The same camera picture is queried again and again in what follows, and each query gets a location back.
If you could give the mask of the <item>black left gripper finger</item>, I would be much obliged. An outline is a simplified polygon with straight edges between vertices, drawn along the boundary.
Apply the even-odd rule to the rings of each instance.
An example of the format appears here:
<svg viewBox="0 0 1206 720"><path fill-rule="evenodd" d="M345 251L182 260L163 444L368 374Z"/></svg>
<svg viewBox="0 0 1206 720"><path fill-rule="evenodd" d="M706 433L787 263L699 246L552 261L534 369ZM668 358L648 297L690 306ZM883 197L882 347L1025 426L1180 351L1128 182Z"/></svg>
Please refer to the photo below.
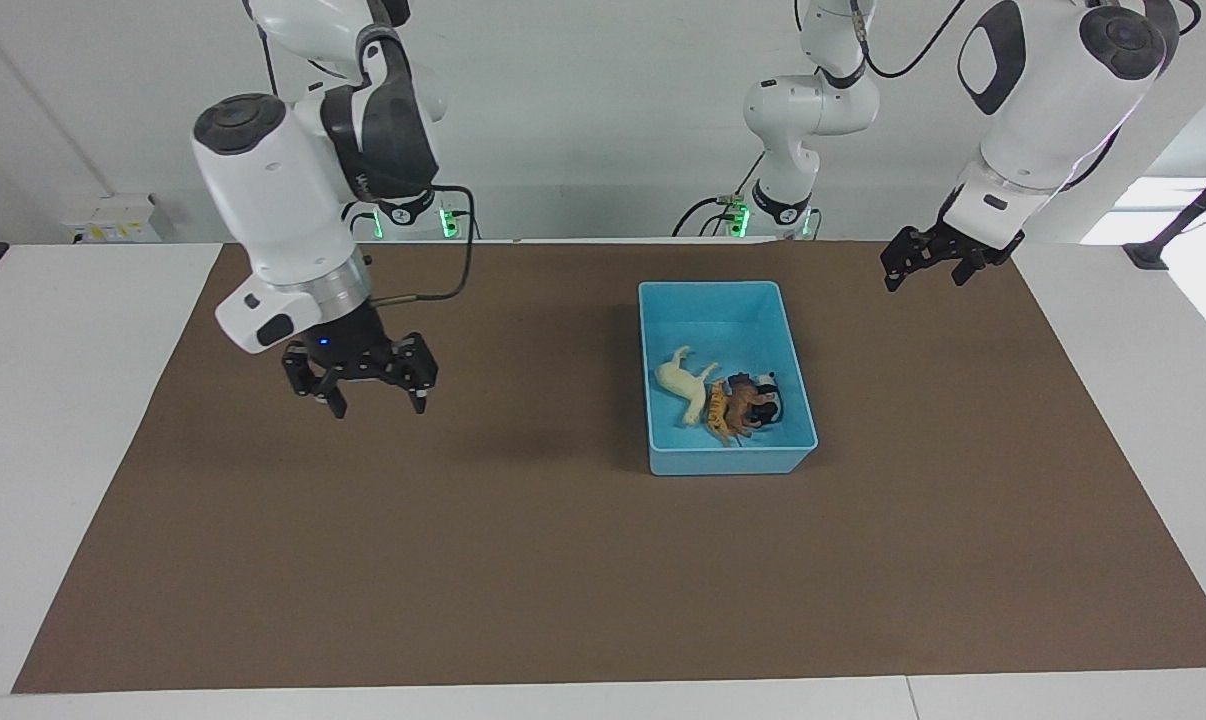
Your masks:
<svg viewBox="0 0 1206 720"><path fill-rule="evenodd" d="M956 287L964 287L964 283L972 279L974 273L980 273L980 270L987 269L987 267L1000 267L1005 264L1005 261L1009 259L1015 248L1024 240L1024 232L1015 232L1013 240L1007 242L1005 248L993 248L984 242L974 241L973 238L960 236L956 238L954 247L958 254L958 265L952 269L952 282Z"/></svg>
<svg viewBox="0 0 1206 720"><path fill-rule="evenodd" d="M885 273L885 288L896 292L904 279L919 270L937 263L935 238L931 232L920 232L915 227L903 227L886 242L882 251L882 268Z"/></svg>

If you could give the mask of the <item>white wall socket box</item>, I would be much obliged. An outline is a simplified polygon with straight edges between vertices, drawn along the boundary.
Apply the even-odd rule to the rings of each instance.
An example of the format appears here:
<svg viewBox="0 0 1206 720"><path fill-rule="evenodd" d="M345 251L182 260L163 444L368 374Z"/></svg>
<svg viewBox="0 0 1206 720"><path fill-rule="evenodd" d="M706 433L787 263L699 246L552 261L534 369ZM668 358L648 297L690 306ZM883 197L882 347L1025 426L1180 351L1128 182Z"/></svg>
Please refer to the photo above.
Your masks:
<svg viewBox="0 0 1206 720"><path fill-rule="evenodd" d="M119 193L109 199L81 201L62 218L71 242L164 242L164 223L150 193Z"/></svg>

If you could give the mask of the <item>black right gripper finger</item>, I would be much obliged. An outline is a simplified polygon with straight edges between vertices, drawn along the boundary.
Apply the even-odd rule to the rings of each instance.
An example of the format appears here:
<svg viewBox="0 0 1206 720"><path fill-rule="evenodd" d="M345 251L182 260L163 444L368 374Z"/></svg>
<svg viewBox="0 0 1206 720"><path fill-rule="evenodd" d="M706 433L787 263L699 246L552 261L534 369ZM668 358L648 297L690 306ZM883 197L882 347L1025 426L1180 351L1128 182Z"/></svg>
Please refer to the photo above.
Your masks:
<svg viewBox="0 0 1206 720"><path fill-rule="evenodd" d="M423 334L414 332L391 341L382 381L406 392L416 414L425 414L429 393L437 387L439 365Z"/></svg>
<svg viewBox="0 0 1206 720"><path fill-rule="evenodd" d="M347 347L334 340L292 340L283 346L282 365L295 396L312 397L343 420L349 404L339 384L352 363Z"/></svg>

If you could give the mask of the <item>orange striped tiger toy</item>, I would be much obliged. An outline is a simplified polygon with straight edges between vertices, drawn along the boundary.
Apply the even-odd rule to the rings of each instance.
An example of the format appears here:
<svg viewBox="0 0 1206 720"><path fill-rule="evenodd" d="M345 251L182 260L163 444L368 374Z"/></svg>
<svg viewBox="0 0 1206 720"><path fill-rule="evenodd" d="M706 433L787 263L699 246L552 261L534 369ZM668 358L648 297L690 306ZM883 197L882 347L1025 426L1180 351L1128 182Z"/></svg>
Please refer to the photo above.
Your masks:
<svg viewBox="0 0 1206 720"><path fill-rule="evenodd" d="M712 384L706 400L706 427L722 446L730 447L734 441L736 433L727 423L728 396L725 390L724 379L718 379Z"/></svg>

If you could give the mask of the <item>black and white panda toy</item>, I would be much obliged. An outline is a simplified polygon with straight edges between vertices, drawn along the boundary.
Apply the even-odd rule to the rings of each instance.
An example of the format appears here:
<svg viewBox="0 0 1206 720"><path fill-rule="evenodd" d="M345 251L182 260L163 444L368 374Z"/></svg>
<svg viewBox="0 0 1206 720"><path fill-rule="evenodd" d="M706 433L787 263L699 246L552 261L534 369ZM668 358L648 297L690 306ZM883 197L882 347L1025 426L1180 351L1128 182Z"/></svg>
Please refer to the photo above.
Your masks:
<svg viewBox="0 0 1206 720"><path fill-rule="evenodd" d="M754 406L751 418L759 421L759 425L767 427L767 425L780 423L783 416L783 404L780 387L775 381L775 373L762 373L754 379L755 387L757 387L759 398L762 404Z"/></svg>

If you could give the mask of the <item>black angled stand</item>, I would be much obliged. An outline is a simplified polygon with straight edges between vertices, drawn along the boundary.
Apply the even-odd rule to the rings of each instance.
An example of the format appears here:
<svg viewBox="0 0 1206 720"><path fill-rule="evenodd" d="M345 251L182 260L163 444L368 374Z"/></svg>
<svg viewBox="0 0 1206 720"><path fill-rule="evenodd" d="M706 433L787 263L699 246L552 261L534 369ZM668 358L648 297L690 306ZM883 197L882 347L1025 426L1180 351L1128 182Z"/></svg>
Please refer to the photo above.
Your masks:
<svg viewBox="0 0 1206 720"><path fill-rule="evenodd" d="M1132 261L1132 267L1144 273L1167 273L1169 265L1164 261L1164 251L1170 242L1204 226L1206 226L1206 187L1198 193L1196 199L1179 210L1179 213L1176 213L1155 238L1144 242L1124 242L1122 250L1128 259Z"/></svg>

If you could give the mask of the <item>light blue storage box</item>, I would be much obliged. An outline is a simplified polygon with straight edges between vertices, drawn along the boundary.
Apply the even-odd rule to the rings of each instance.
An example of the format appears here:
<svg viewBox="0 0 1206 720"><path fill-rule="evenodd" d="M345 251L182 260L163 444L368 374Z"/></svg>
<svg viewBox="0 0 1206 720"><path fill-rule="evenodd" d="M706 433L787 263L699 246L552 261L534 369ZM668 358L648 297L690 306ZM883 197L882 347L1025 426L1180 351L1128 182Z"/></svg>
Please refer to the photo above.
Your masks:
<svg viewBox="0 0 1206 720"><path fill-rule="evenodd" d="M781 288L771 281L643 282L638 287L649 466L658 478L794 472L819 445ZM687 400L658 386L675 361L706 386L745 371L777 388L778 420L724 446L704 421L684 425Z"/></svg>

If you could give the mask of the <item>cream llama toy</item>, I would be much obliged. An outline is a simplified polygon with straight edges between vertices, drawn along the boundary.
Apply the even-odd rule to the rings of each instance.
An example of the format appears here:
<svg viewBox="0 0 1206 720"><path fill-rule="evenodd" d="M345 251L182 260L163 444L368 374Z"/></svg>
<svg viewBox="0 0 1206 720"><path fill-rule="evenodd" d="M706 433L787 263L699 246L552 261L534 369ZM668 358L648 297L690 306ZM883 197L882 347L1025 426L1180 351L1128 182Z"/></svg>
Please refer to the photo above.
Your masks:
<svg viewBox="0 0 1206 720"><path fill-rule="evenodd" d="M666 361L655 369L658 387L685 400L686 406L681 420L684 427L693 427L702 420L707 405L707 382L709 375L719 368L718 361L714 361L714 363L706 365L699 374L691 374L683 365L691 351L693 350L689 345L680 346L673 351L671 361Z"/></svg>

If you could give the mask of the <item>brown table mat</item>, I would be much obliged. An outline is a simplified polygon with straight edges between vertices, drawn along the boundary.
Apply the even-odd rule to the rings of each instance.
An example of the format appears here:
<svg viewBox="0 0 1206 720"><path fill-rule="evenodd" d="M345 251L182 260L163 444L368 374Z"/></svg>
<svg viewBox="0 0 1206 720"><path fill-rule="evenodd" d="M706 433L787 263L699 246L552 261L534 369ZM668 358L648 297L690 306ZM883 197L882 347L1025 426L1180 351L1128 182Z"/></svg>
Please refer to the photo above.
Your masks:
<svg viewBox="0 0 1206 720"><path fill-rule="evenodd" d="M1206 667L1206 595L1015 267L873 242L481 246L388 314L429 409L242 355L219 251L18 693ZM781 288L818 445L654 478L638 287Z"/></svg>

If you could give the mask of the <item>brown lion toy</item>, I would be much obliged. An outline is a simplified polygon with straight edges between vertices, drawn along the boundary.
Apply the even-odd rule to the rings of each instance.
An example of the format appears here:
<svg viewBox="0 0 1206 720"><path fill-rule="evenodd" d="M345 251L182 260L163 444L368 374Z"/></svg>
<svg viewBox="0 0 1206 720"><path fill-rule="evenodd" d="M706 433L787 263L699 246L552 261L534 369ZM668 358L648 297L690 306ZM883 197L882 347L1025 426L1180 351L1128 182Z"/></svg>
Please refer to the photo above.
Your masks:
<svg viewBox="0 0 1206 720"><path fill-rule="evenodd" d="M751 437L754 429L771 425L780 406L763 397L757 384L747 373L727 377L728 404L726 423L734 437Z"/></svg>

